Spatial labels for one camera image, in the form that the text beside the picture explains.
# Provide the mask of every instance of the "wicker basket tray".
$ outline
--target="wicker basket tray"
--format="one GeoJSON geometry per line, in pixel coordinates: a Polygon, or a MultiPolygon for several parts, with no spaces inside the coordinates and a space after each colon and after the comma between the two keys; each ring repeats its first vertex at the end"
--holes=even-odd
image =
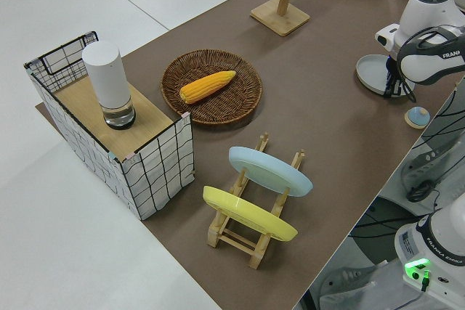
{"type": "Polygon", "coordinates": [[[178,114],[190,112],[191,120],[204,125],[224,125],[245,118],[258,105],[262,80],[247,61],[222,50],[203,49],[176,58],[165,70],[161,93],[178,114]],[[219,72],[235,70],[236,76],[224,88],[196,102],[185,104],[179,90],[194,80],[219,72]]]}

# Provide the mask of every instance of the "yellow corn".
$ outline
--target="yellow corn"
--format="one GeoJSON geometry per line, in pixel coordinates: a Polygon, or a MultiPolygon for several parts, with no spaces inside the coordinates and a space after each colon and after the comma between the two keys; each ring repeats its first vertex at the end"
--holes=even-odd
{"type": "Polygon", "coordinates": [[[179,90],[181,99],[191,105],[226,86],[235,76],[235,70],[224,70],[197,79],[179,90]]]}

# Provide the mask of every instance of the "green led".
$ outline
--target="green led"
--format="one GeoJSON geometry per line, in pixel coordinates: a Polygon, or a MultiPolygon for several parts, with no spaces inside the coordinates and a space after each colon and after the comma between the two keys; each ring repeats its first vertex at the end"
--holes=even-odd
{"type": "MultiPolygon", "coordinates": [[[[419,267],[419,266],[424,267],[428,263],[429,263],[429,259],[426,259],[426,258],[421,258],[421,259],[418,259],[416,261],[409,261],[408,263],[405,263],[405,272],[407,273],[407,275],[410,278],[413,278],[412,275],[416,271],[417,267],[419,267]]],[[[425,271],[425,277],[426,278],[428,277],[427,272],[428,271],[425,271]]]]}

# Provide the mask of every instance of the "blue plate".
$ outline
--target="blue plate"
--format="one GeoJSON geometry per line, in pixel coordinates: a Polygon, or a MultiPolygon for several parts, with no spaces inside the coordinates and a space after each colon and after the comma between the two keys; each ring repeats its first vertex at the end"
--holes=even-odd
{"type": "Polygon", "coordinates": [[[246,170],[246,177],[274,192],[304,196],[313,188],[312,182],[299,170],[271,155],[245,147],[230,148],[230,163],[237,171],[246,170]]]}

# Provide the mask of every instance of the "brown table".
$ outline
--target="brown table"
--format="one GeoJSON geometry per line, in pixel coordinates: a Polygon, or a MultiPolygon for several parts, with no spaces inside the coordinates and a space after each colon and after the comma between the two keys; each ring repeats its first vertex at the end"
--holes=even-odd
{"type": "MultiPolygon", "coordinates": [[[[374,33],[398,22],[408,0],[291,0],[310,21],[286,37],[249,17],[266,1],[229,0],[124,57],[129,81],[173,118],[159,83],[169,63],[186,52],[239,54],[262,78],[262,101],[250,124],[194,127],[196,180],[144,221],[223,309],[291,309],[420,136],[403,119],[412,102],[383,99],[355,72],[362,56],[385,54],[374,33]],[[307,151],[301,171],[315,188],[290,197],[283,210],[281,217],[299,230],[296,238],[272,241],[253,270],[245,253],[206,244],[214,210],[202,189],[228,190],[236,177],[229,148],[253,147],[264,131],[267,152],[281,160],[307,151]]],[[[453,87],[452,78],[417,86],[418,103],[434,115],[453,87]]],[[[243,197],[264,208],[275,199],[254,184],[243,197]]]]}

